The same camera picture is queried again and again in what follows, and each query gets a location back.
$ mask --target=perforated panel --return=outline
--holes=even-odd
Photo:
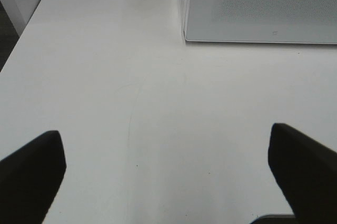
[[[188,40],[337,43],[337,0],[190,0]]]

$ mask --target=table surface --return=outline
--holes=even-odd
[[[177,0],[42,0],[0,73],[0,158],[58,129],[44,223],[250,223],[291,213],[285,122],[337,149],[335,46],[185,43]]]

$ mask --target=scratch mark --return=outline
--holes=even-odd
[[[144,78],[142,84],[140,85],[140,87],[138,88],[138,92],[137,92],[137,95],[136,95],[136,98],[135,98],[135,102],[133,103],[133,107],[132,107],[132,110],[131,110],[131,114],[130,114],[130,119],[128,121],[128,129],[127,129],[127,143],[126,143],[126,147],[127,147],[127,158],[126,158],[126,170],[128,170],[128,167],[129,167],[129,161],[130,161],[130,130],[131,130],[131,122],[132,122],[132,116],[133,116],[133,113],[134,113],[134,110],[135,110],[135,107],[136,107],[136,104],[137,104],[137,101],[138,101],[138,97],[139,97],[139,94],[142,92],[143,90],[143,86],[144,86],[144,83],[146,82],[148,76],[150,75],[150,73]],[[127,185],[127,190],[126,190],[126,195],[127,195],[127,203],[126,203],[126,210],[125,210],[125,220],[127,223],[129,223],[128,221],[128,218],[129,218],[129,209],[130,209],[130,206],[129,206],[129,198],[130,198],[130,180],[128,180],[128,185]]]
[[[184,85],[186,85],[186,83],[187,83],[187,75],[186,75],[186,73],[184,73],[184,80],[183,80],[184,82]]]
[[[138,84],[128,84],[128,85],[125,85],[125,86],[121,86],[120,88],[115,90],[114,94],[118,93],[120,90],[122,90],[122,89],[124,89],[128,86],[136,86],[136,85],[138,85]]]

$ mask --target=white table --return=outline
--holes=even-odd
[[[334,46],[187,44],[177,0],[42,0],[0,73],[0,158],[49,129],[44,223],[249,223],[291,213],[267,165],[286,122],[337,149]]]

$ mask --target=dark floor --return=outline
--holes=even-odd
[[[19,36],[0,2],[0,72],[18,39]]]

